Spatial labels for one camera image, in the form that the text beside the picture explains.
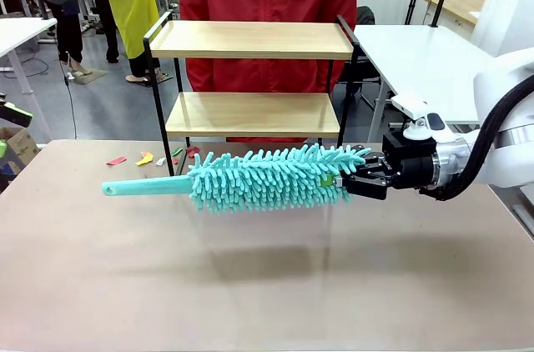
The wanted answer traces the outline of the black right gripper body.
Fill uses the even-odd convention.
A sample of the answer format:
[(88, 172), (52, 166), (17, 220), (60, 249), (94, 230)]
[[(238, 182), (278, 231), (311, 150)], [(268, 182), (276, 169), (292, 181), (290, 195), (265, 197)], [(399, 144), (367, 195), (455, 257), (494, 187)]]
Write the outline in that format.
[(417, 189), (432, 184), (436, 141), (433, 138), (411, 140), (401, 131), (386, 133), (382, 139), (382, 153), (394, 175), (394, 189)]

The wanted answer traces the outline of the teal microfibre duster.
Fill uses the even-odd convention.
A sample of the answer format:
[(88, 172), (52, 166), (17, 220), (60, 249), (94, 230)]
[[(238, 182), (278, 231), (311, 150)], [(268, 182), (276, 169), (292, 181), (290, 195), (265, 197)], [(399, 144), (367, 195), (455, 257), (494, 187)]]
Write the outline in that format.
[(184, 175), (106, 182), (107, 196), (186, 194), (199, 210), (211, 213), (312, 208), (347, 199), (342, 184), (365, 164), (368, 148), (301, 148), (234, 156), (194, 157)]

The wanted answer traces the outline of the two-tier wooden black-framed shelf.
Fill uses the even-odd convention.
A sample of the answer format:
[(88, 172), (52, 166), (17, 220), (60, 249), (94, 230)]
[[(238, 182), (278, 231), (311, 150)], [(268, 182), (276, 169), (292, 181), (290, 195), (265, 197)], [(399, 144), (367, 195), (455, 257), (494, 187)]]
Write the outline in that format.
[[(154, 58), (321, 60), (355, 63), (357, 40), (343, 17), (334, 23), (276, 23), (174, 20), (164, 13), (146, 32), (149, 73)], [(191, 93), (182, 88), (165, 116), (158, 83), (152, 92), (170, 175), (170, 138), (336, 138), (343, 142), (346, 120), (338, 119), (324, 93)]]

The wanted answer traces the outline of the brown cardboard box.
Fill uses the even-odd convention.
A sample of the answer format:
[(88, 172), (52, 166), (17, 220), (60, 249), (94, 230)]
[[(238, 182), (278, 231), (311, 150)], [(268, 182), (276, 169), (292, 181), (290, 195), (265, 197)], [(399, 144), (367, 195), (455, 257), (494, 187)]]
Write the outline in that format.
[(25, 128), (0, 128), (0, 139), (7, 144), (7, 151), (0, 158), (0, 173), (19, 174), (37, 156), (39, 149)]

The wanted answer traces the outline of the small white table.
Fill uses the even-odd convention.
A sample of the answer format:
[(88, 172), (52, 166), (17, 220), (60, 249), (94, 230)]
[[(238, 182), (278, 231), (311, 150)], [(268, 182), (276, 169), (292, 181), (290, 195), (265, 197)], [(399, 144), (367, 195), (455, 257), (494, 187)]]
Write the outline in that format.
[(0, 18), (0, 57), (8, 56), (22, 94), (33, 95), (16, 48), (57, 23), (55, 18)]

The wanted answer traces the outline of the grey floor mat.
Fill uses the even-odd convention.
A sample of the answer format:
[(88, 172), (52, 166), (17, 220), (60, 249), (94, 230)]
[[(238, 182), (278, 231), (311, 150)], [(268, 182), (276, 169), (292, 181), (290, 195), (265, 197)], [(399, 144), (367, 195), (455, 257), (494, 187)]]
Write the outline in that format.
[(90, 74), (84, 74), (84, 75), (80, 75), (80, 76), (77, 76), (73, 81), (76, 83), (76, 84), (80, 84), (80, 85), (87, 85), (105, 75), (107, 75), (108, 72), (107, 71), (103, 71), (103, 70), (99, 70), (99, 69), (93, 69), (92, 72)]

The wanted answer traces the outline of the large white table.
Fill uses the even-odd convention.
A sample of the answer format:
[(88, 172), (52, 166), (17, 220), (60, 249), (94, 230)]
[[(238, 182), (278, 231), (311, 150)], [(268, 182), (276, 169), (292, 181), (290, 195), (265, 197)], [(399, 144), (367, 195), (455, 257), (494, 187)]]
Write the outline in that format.
[(478, 123), (473, 79), (491, 55), (442, 26), (358, 25), (354, 35), (381, 78), (369, 143), (380, 141), (388, 91), (417, 95), (447, 124)]

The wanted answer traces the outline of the person in dark clothes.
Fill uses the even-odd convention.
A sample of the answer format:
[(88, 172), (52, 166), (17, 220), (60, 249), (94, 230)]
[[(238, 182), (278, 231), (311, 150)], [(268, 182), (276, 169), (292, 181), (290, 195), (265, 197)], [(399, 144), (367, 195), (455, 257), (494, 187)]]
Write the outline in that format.
[(83, 67), (83, 37), (79, 21), (78, 0), (43, 0), (57, 20), (57, 45), (59, 61), (72, 75), (81, 77), (92, 73)]

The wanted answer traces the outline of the black office chair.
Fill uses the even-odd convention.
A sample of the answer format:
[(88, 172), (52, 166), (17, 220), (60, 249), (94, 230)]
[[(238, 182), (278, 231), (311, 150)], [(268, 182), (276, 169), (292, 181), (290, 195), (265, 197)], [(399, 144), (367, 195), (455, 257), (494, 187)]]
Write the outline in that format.
[[(359, 6), (356, 8), (356, 25), (375, 25), (375, 14), (368, 6)], [(361, 48), (358, 48), (358, 60), (355, 69), (356, 83), (380, 83), (380, 74), (375, 66), (368, 59)], [(347, 84), (351, 74), (350, 63), (343, 67), (338, 83)]]

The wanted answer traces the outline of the wooden desk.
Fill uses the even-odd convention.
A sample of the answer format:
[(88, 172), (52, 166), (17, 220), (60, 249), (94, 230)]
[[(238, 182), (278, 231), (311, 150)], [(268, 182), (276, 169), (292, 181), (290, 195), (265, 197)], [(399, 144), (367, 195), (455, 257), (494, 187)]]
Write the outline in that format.
[[(422, 0), (428, 5), (428, 17), (433, 17), (439, 0)], [(474, 28), (485, 0), (445, 0), (441, 12), (451, 16), (456, 22)]]

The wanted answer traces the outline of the grey metal rail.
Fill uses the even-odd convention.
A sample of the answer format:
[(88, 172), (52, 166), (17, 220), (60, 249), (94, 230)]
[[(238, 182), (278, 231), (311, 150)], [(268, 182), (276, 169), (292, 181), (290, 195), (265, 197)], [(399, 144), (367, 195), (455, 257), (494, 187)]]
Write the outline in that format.
[(519, 188), (517, 202), (512, 205), (512, 209), (534, 240), (534, 184)]

